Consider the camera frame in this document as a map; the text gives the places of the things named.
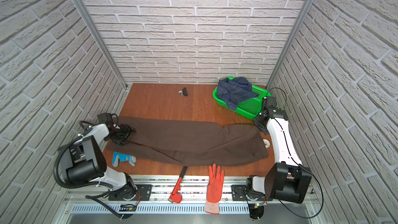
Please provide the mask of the brown trousers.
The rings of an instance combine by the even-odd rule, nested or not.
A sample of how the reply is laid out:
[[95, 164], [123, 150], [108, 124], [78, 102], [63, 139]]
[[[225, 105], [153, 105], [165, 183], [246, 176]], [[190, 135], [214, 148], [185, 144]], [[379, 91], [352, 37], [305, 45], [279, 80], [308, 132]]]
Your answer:
[[195, 167], [243, 166], [268, 157], [257, 127], [220, 126], [214, 122], [120, 117], [134, 129], [123, 146], [108, 142], [110, 151], [161, 163]]

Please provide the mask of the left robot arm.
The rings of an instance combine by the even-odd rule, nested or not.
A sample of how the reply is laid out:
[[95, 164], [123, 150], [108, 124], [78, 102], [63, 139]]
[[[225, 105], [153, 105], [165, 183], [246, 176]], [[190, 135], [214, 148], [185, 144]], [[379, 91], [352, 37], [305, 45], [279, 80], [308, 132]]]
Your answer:
[[106, 162], [100, 143], [112, 141], [124, 146], [135, 130], [126, 124], [119, 124], [119, 117], [113, 113], [101, 113], [98, 123], [80, 121], [83, 134], [58, 149], [53, 167], [56, 183], [67, 189], [90, 185], [104, 186], [110, 200], [132, 200], [140, 196], [132, 178], [111, 169]]

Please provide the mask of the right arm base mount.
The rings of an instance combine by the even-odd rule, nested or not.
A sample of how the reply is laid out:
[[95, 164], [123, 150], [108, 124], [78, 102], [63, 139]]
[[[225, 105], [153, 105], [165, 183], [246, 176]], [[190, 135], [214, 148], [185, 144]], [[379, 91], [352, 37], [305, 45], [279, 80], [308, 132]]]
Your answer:
[[265, 201], [265, 194], [249, 190], [245, 185], [231, 186], [233, 201]]

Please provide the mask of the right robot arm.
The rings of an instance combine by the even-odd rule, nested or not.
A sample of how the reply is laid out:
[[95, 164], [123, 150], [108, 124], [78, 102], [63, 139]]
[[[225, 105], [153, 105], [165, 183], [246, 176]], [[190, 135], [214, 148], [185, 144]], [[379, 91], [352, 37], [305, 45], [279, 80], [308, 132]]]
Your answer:
[[265, 177], [247, 179], [246, 197], [251, 201], [276, 199], [302, 203], [312, 174], [309, 168], [303, 167], [295, 151], [286, 112], [277, 107], [275, 97], [266, 96], [253, 122], [264, 134], [271, 136], [275, 164]]

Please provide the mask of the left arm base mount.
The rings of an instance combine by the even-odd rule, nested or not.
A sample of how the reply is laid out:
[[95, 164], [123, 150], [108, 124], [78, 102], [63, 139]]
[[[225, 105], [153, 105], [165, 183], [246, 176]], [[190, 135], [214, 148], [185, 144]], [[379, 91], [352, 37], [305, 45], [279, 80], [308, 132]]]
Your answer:
[[135, 201], [137, 202], [139, 197], [141, 201], [149, 201], [151, 196], [152, 185], [134, 185], [131, 187], [125, 185], [122, 188], [111, 192], [108, 199], [110, 201]]

